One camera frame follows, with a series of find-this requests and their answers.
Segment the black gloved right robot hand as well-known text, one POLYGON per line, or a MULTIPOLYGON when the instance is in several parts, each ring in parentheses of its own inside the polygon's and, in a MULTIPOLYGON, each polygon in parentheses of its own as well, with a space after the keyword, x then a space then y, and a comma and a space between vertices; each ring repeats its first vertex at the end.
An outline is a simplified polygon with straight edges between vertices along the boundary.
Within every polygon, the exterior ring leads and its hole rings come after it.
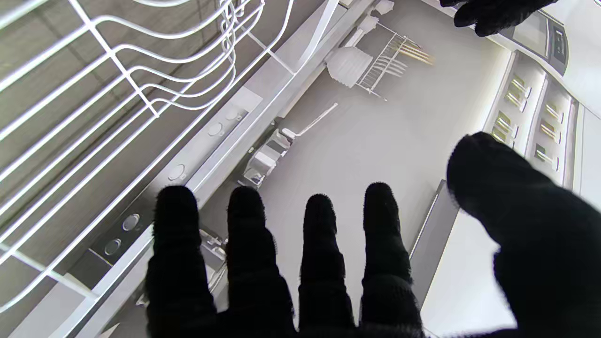
MULTIPOLYGON (((489 133, 464 136, 448 160, 457 205, 498 246, 494 278, 514 329, 477 338, 600 336, 600 213, 489 133)), ((152 338, 423 338, 399 208, 387 184, 365 191, 366 265, 354 323, 330 199, 311 196, 303 219, 299 326, 276 263, 258 192, 238 187, 228 209, 228 308, 218 312, 201 255, 197 201, 184 186, 157 195, 145 289, 152 338)))

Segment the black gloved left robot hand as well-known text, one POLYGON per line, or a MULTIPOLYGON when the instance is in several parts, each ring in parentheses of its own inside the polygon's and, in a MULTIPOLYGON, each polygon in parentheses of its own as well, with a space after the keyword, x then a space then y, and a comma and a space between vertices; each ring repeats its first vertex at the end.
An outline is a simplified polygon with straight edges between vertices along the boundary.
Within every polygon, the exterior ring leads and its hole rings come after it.
POLYGON ((458 28, 474 26, 475 34, 487 37, 517 26, 532 13, 556 3, 555 0, 440 0, 442 7, 460 4, 454 16, 458 28))

